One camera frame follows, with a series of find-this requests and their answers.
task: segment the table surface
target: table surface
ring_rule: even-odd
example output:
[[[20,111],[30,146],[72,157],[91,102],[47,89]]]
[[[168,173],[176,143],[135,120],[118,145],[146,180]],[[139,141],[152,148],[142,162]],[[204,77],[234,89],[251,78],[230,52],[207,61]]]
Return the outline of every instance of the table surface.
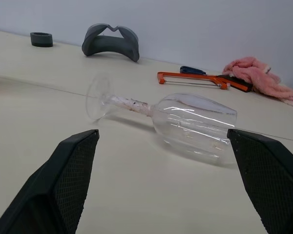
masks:
[[[266,233],[236,166],[175,154],[158,140],[151,119],[136,113],[119,112],[96,124],[85,116],[87,86],[95,73],[108,70],[119,95],[156,103],[170,93],[201,94],[237,110],[237,127],[272,135],[293,153],[293,107],[233,88],[156,82],[157,71],[178,68],[112,54],[85,58],[77,46],[36,48],[27,37],[0,32],[0,216],[60,141],[98,128],[77,233]]]

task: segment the gray curved object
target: gray curved object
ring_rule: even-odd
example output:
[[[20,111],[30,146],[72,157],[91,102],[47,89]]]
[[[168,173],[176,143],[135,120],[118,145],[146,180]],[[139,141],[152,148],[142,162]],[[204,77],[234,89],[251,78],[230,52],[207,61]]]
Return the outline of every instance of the gray curved object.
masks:
[[[112,32],[119,30],[123,38],[99,36],[106,28]],[[123,26],[113,28],[105,23],[97,23],[88,28],[82,50],[86,56],[106,51],[116,52],[125,55],[134,62],[137,62],[140,57],[138,37],[132,30]]]

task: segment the black rubber ring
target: black rubber ring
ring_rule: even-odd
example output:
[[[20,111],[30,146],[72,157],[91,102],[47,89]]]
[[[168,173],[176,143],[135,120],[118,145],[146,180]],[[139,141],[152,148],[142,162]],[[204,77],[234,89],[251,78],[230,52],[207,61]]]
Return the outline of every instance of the black rubber ring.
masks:
[[[37,47],[52,47],[52,34],[49,33],[30,33],[30,40],[33,46]]]

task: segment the pink towel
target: pink towel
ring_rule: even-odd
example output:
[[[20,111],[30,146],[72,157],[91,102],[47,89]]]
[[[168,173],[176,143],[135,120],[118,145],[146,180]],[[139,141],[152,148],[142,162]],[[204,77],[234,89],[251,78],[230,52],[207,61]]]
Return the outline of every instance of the pink towel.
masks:
[[[223,75],[230,75],[253,84],[256,92],[275,97],[293,106],[293,89],[279,85],[280,78],[269,72],[270,67],[254,57],[245,57],[229,63]]]

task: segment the clear glass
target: clear glass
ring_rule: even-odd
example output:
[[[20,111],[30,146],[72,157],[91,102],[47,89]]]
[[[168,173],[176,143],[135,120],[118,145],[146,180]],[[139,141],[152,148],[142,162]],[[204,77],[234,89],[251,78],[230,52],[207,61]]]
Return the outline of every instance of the clear glass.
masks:
[[[234,128],[237,112],[210,99],[176,93],[149,105],[111,94],[108,75],[96,76],[89,87],[86,109],[97,120],[111,105],[149,116],[156,132],[179,152],[212,164],[234,162],[227,131]]]

